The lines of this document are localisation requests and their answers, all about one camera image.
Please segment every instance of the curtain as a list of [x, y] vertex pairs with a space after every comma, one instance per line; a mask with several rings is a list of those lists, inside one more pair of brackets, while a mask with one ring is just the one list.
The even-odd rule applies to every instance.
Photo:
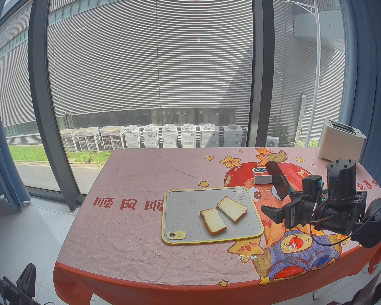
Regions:
[[13, 162], [1, 118], [0, 126], [0, 195], [4, 195], [13, 210], [16, 211], [24, 201], [30, 201], [30, 196]]
[[346, 81], [339, 121], [367, 141], [360, 163], [381, 183], [381, 1], [342, 0]]

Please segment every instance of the white toaster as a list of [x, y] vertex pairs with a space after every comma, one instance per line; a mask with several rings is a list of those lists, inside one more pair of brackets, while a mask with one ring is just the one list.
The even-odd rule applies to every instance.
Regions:
[[317, 157], [329, 161], [352, 159], [358, 162], [366, 139], [359, 129], [325, 119], [317, 145]]

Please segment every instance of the building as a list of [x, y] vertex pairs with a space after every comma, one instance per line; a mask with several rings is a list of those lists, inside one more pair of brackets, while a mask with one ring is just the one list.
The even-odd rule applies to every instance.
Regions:
[[[13, 2], [5, 5], [2, 15]], [[336, 5], [331, 7], [327, 0], [319, 2], [325, 2], [323, 15], [324, 9], [339, 10], [338, 0], [330, 0]], [[27, 67], [30, 8], [31, 2], [26, 3], [0, 28], [0, 115], [9, 144], [41, 143]], [[315, 82], [316, 43], [310, 33], [298, 31], [311, 22], [308, 13], [302, 13], [274, 0], [268, 134], [279, 134], [282, 122], [289, 141], [295, 141], [298, 126], [299, 137], [305, 137]], [[338, 49], [343, 42], [338, 45], [322, 46], [324, 76], [312, 138], [320, 134], [327, 105], [334, 109], [332, 117], [338, 117], [345, 60]], [[67, 112], [75, 128], [209, 122], [248, 126], [252, 1], [52, 0], [48, 57], [60, 129], [69, 127]]]

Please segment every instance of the cartoon character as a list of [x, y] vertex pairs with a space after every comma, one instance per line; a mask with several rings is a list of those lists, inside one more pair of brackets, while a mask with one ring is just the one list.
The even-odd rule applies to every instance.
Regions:
[[[271, 160], [284, 161], [287, 155], [284, 151], [271, 154], [265, 148], [257, 149], [260, 162], [242, 163], [231, 167], [225, 175], [224, 185], [245, 186], [249, 189], [255, 206], [264, 226], [264, 234], [254, 239], [238, 240], [229, 249], [229, 253], [238, 254], [242, 263], [252, 261], [261, 283], [267, 284], [274, 280], [282, 280], [301, 275], [307, 271], [320, 269], [335, 261], [341, 253], [341, 246], [320, 246], [310, 236], [309, 225], [301, 225], [288, 230], [284, 223], [276, 224], [263, 212], [261, 205], [281, 208], [288, 203], [282, 202], [272, 184], [256, 185], [258, 175], [268, 175], [265, 167]], [[279, 167], [287, 175], [291, 186], [302, 190], [302, 179], [310, 175], [302, 167], [291, 163], [279, 163]], [[338, 241], [336, 235], [326, 236], [323, 231], [312, 229], [316, 240], [324, 244]]]

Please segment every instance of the curb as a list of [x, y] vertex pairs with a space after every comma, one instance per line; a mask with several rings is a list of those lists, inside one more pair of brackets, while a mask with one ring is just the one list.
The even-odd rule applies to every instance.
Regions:
[[[47, 161], [14, 161], [15, 164], [27, 164], [27, 165], [49, 165]], [[106, 162], [100, 162], [99, 166], [97, 163], [85, 163], [85, 162], [70, 162], [73, 167], [102, 167]]]

